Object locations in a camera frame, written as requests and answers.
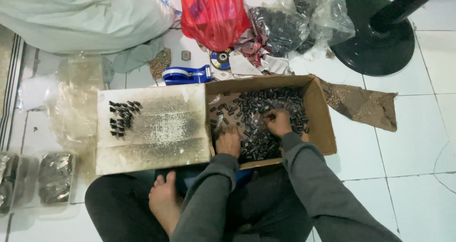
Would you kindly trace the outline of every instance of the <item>hand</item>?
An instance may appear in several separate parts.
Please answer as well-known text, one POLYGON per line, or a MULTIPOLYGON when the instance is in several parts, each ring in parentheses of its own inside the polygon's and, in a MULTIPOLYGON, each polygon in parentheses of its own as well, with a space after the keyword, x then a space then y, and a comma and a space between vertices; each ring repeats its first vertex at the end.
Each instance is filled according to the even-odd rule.
POLYGON ((293 131, 290 124, 290 113, 285 109, 273 109, 267 112, 264 115, 264 120, 271 133, 280 138, 293 131))
POLYGON ((239 158, 241 154, 241 138, 237 126, 228 126, 223 128, 219 138, 215 141, 217 153, 230 154, 239 158))

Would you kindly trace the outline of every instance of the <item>black round base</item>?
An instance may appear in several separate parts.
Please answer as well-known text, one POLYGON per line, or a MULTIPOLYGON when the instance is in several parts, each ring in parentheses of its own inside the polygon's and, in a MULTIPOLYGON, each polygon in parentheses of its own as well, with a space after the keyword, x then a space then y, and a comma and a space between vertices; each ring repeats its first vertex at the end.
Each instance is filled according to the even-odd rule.
POLYGON ((346 0, 348 16, 356 36, 331 47, 347 67, 367 76, 386 76, 407 65, 415 49, 410 22, 405 19, 379 33, 370 26, 370 18, 390 3, 389 0, 346 0))

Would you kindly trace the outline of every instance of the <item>gray sleeve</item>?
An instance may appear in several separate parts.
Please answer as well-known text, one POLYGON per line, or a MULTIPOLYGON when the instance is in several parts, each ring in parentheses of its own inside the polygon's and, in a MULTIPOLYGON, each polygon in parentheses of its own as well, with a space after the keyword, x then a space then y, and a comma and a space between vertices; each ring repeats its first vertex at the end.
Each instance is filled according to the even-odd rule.
POLYGON ((342 184, 314 144, 287 133, 282 145, 291 184, 323 242, 401 241, 342 184))
POLYGON ((197 176, 182 205, 182 214, 170 241, 216 242, 223 238, 226 204, 236 186, 239 164, 229 154, 213 157, 197 176))

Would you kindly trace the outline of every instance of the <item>open cardboard box flap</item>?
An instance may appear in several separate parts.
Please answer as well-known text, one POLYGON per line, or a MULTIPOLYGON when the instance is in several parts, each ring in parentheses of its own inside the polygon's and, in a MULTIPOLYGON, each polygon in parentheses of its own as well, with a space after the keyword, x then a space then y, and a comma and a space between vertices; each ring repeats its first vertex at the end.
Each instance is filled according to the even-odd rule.
MULTIPOLYGON (((305 114, 309 118, 309 141, 314 143, 323 155, 332 155, 337 152, 336 139, 334 137, 333 125, 329 115, 328 105, 320 82, 314 75, 306 76, 257 76, 246 79, 226 80, 206 83, 206 102, 211 102, 216 95, 224 92, 241 93, 251 90, 262 90, 277 87, 303 87, 303 102, 305 114)), ((207 105, 207 130, 209 128, 209 109, 215 105, 207 105)), ((280 163, 282 158, 266 159, 241 164, 241 169, 248 169, 258 166, 280 163)))

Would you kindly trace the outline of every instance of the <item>white tile floor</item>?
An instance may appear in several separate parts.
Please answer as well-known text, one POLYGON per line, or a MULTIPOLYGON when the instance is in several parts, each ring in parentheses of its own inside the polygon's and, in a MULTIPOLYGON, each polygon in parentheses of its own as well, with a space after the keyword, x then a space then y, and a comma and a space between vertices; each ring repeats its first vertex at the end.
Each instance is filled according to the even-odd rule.
MULTIPOLYGON (((180 0, 169 1, 181 7, 180 0)), ((263 1, 274 0, 245 0, 249 6, 263 1)), ((417 30, 415 53, 403 70, 391 76, 362 76, 336 58, 289 54, 290 69, 297 75, 312 73, 332 83, 399 93, 395 133, 352 122, 330 110, 338 153, 326 159, 370 213, 406 242, 450 242, 456 237, 455 10, 456 0, 431 0, 410 17, 417 30)), ((181 30, 171 29, 164 37, 165 47, 171 48, 171 65, 208 64, 208 56, 181 30), (181 60, 182 50, 191 51, 190 61, 181 60)), ((60 57, 38 51, 36 58, 36 53, 35 48, 27 47, 23 79, 57 70, 60 57)), ((111 89, 154 85, 145 65, 128 75, 116 74, 111 89)), ((60 146, 48 129, 44 112, 16 111, 9 148, 34 154, 60 146)), ((85 184, 78 188, 75 203, 83 202, 86 188, 85 184)), ((61 239, 54 234, 67 235, 66 231, 77 234, 65 236, 68 242, 100 241, 84 204, 72 205, 58 215, 31 218, 36 210, 14 214, 9 242, 57 242, 61 239)), ((0 219, 0 241, 5 240, 7 225, 8 217, 0 219)), ((316 230, 307 241, 320 241, 316 230)))

